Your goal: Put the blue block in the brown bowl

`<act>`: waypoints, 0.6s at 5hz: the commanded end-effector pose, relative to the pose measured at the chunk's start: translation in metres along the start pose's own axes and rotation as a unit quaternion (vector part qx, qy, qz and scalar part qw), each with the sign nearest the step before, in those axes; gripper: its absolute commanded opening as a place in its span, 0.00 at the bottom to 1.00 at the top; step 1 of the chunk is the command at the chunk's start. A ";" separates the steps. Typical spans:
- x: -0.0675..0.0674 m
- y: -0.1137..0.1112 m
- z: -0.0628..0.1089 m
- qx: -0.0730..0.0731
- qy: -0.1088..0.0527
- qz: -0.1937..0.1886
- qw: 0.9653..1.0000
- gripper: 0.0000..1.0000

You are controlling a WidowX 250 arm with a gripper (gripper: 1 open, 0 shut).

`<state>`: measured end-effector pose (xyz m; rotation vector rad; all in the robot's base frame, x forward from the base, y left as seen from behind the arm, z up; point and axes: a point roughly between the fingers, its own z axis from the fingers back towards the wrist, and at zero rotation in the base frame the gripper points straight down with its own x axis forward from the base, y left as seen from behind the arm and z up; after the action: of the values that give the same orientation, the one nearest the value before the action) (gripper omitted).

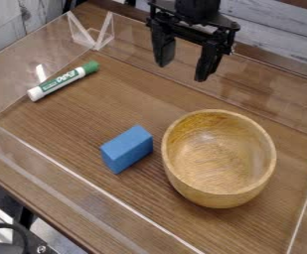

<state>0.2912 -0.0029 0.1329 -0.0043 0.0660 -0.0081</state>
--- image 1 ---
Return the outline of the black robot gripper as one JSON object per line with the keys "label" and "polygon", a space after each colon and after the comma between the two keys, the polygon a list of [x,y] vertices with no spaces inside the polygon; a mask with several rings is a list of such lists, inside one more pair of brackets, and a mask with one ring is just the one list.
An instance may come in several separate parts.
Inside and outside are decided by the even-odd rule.
{"label": "black robot gripper", "polygon": [[240,24],[219,13],[221,0],[147,0],[147,5],[155,64],[163,67],[173,60],[179,37],[202,45],[194,81],[205,81],[217,71],[222,54],[230,54]]}

